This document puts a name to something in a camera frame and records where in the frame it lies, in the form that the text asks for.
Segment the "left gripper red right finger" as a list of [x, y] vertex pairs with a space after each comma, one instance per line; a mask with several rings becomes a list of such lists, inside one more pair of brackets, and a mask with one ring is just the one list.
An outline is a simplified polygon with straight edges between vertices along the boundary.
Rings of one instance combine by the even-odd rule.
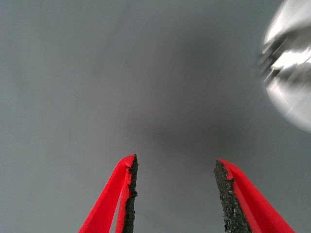
[[293, 233], [294, 230], [234, 164], [216, 160], [226, 233]]

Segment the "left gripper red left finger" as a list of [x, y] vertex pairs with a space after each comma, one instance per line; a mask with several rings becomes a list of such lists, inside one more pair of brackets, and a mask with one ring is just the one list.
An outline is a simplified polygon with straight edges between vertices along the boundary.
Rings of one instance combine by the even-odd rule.
[[119, 212], [115, 232], [133, 232], [137, 171], [138, 161], [135, 154], [126, 156], [118, 162], [82, 224], [80, 233], [108, 233], [117, 207]]

